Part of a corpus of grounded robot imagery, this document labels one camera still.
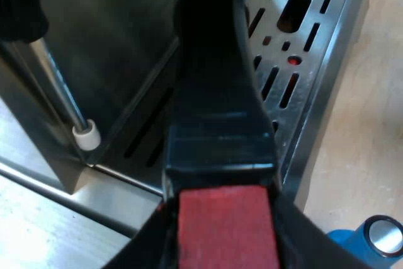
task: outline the red rubber grip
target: red rubber grip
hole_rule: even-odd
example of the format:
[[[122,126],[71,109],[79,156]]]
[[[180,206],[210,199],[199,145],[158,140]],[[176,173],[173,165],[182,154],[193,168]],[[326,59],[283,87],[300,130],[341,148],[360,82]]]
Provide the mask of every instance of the red rubber grip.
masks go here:
[[[180,269],[279,269],[267,189],[182,191],[178,245]]]

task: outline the stainless steel drip tray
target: stainless steel drip tray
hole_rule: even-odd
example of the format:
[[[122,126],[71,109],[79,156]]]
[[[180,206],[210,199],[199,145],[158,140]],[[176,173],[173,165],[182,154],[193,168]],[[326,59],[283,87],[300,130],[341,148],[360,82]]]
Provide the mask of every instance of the stainless steel drip tray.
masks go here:
[[[332,107],[343,59],[358,37],[368,0],[247,0],[247,5],[256,77],[276,130],[284,191],[295,198],[301,181],[310,178],[314,161],[309,159],[315,158],[326,108]],[[157,194],[176,62],[173,55],[161,68],[96,165]]]

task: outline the metal cap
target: metal cap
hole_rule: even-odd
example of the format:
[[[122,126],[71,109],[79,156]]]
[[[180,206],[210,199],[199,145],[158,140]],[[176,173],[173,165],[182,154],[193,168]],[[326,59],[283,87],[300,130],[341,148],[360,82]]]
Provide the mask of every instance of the metal cap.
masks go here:
[[[369,240],[383,253],[393,254],[403,248],[403,231],[389,220],[377,220],[371,224]]]

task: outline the wooden countertop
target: wooden countertop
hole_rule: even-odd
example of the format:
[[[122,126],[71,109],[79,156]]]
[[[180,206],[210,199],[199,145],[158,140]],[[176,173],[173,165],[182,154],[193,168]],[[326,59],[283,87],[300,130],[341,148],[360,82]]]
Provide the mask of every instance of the wooden countertop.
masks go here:
[[[325,232],[356,229],[375,214],[403,222],[403,0],[370,0],[305,214]]]

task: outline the black handle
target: black handle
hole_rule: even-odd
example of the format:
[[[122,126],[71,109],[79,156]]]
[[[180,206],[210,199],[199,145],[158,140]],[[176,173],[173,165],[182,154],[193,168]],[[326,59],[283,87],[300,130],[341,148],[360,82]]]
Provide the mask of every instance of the black handle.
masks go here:
[[[245,0],[178,0],[181,77],[165,172],[183,188],[269,185],[276,174],[270,121],[255,87]]]
[[[47,30],[40,0],[0,0],[0,40],[30,43],[42,38]]]

